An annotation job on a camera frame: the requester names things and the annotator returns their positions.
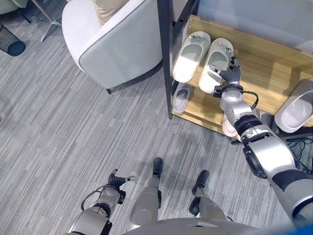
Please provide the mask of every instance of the robot leg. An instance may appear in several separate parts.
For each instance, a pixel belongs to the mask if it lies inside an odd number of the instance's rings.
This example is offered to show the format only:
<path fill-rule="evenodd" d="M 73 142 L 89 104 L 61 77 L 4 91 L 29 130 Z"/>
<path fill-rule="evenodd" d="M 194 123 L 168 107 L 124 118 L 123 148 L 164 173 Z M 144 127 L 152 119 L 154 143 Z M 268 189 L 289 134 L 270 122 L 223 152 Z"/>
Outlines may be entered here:
<path fill-rule="evenodd" d="M 162 159 L 156 158 L 153 165 L 153 175 L 133 206 L 127 231 L 157 221 L 158 209 L 161 206 L 161 191 L 158 190 L 158 185 L 162 166 Z"/>
<path fill-rule="evenodd" d="M 197 216 L 200 213 L 200 218 L 205 219 L 226 219 L 223 210 L 218 207 L 204 191 L 205 183 L 209 176 L 210 174 L 206 170 L 200 173 L 197 182 L 192 189 L 195 198 L 190 204 L 189 212 L 194 216 Z"/>

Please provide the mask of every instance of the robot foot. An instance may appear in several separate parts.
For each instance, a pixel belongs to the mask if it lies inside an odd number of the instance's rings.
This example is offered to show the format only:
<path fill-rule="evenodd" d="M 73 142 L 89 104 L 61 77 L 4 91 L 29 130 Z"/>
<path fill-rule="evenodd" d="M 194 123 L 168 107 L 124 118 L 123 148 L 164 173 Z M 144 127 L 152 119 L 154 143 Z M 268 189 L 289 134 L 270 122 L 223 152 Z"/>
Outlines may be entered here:
<path fill-rule="evenodd" d="M 153 175 L 157 176 L 159 179 L 161 177 L 163 169 L 163 161 L 161 158 L 155 158 L 153 162 Z"/>
<path fill-rule="evenodd" d="M 204 188 L 207 180 L 210 177 L 210 173 L 207 170 L 203 170 L 197 178 L 195 186 L 192 188 L 192 194 L 196 195 L 197 188 Z"/>

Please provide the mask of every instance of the striped carpet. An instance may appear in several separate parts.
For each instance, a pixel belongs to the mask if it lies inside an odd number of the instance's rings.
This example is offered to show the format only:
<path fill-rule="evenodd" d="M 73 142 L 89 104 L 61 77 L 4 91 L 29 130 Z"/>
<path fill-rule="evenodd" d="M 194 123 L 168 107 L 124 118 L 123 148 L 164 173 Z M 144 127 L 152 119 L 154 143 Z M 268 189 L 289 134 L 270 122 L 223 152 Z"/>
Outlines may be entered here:
<path fill-rule="evenodd" d="M 41 3 L 58 17 L 66 1 Z M 112 217 L 111 234 L 121 234 L 155 157 L 164 160 L 160 219 L 190 217 L 192 185 L 208 169 L 207 192 L 234 221 L 290 223 L 269 183 L 250 172 L 242 146 L 168 119 L 162 70 L 108 95 L 75 65 L 61 29 L 40 43 L 47 22 L 31 3 L 25 13 L 32 24 L 14 13 L 0 18 L 26 43 L 18 57 L 0 51 L 0 234 L 65 233 L 82 199 L 114 168 L 136 176 Z"/>

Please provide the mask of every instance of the wire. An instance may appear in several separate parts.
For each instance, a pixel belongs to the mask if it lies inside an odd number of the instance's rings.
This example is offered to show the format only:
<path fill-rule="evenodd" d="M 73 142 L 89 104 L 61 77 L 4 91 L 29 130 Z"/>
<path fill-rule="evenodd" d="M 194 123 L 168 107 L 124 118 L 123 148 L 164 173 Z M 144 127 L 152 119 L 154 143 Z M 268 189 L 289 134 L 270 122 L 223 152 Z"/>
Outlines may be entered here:
<path fill-rule="evenodd" d="M 90 198 L 91 196 L 93 196 L 96 192 L 99 193 L 99 198 L 100 198 L 101 193 L 103 192 L 104 186 L 105 186 L 105 185 L 100 186 L 99 188 L 97 188 L 96 190 L 92 191 L 91 193 L 89 193 L 89 194 L 84 198 L 84 200 L 83 200 L 82 203 L 80 204 L 80 209 L 81 209 L 82 211 L 85 210 L 85 209 L 84 209 L 85 201 L 86 201 L 88 198 Z"/>
<path fill-rule="evenodd" d="M 255 100 L 254 104 L 251 106 L 251 110 L 255 109 L 255 107 L 259 103 L 259 96 L 258 96 L 258 94 L 255 93 L 255 92 L 247 92 L 247 91 L 242 91 L 242 93 L 252 94 L 252 95 L 254 95 L 256 97 L 256 100 Z"/>
<path fill-rule="evenodd" d="M 229 216 L 226 216 L 227 219 L 229 219 L 231 222 L 234 222 L 232 218 L 230 218 Z"/>
<path fill-rule="evenodd" d="M 302 140 L 298 142 L 291 141 L 290 143 L 288 143 L 288 147 L 293 154 L 296 167 L 302 172 L 306 172 L 310 175 L 313 175 L 313 165 L 311 166 L 311 169 L 308 169 L 308 167 L 301 162 L 301 158 L 302 158 L 302 154 L 305 149 L 305 146 L 313 143 L 313 140 L 311 140 L 310 138 L 308 138 L 308 140 L 309 142 L 306 142 L 307 140 Z"/>

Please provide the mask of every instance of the white slipper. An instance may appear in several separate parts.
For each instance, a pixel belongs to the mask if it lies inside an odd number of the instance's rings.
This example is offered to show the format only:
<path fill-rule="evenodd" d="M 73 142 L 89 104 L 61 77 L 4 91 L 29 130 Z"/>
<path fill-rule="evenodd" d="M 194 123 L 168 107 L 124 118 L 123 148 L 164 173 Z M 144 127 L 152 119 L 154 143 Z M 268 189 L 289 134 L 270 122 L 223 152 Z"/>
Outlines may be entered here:
<path fill-rule="evenodd" d="M 256 109 L 253 109 L 252 110 L 253 114 L 258 118 L 260 119 L 260 111 L 259 110 L 256 110 Z M 237 133 L 235 127 L 233 127 L 230 122 L 228 121 L 228 118 L 226 116 L 226 114 L 224 113 L 223 115 L 223 124 L 222 124 L 222 128 L 223 128 L 223 132 L 226 136 L 229 136 L 229 137 L 237 137 L 237 139 L 241 141 L 241 136 Z"/>
<path fill-rule="evenodd" d="M 293 133 L 313 117 L 313 78 L 302 81 L 275 114 L 280 129 Z"/>
<path fill-rule="evenodd" d="M 223 124 L 222 124 L 223 132 L 226 136 L 229 137 L 235 137 L 237 136 L 236 129 L 230 124 L 230 122 L 227 119 L 226 114 L 223 115 Z"/>
<path fill-rule="evenodd" d="M 181 114 L 185 111 L 190 93 L 191 86 L 184 83 L 178 84 L 173 101 L 173 110 L 176 114 Z"/>
<path fill-rule="evenodd" d="M 173 78 L 181 83 L 189 82 L 211 44 L 210 35 L 194 32 L 183 43 L 173 68 Z"/>
<path fill-rule="evenodd" d="M 209 65 L 215 65 L 221 70 L 228 70 L 232 56 L 234 56 L 234 47 L 229 40 L 218 38 L 212 42 L 199 79 L 201 90 L 210 94 L 214 93 L 214 87 L 220 86 L 223 79 L 212 71 Z"/>

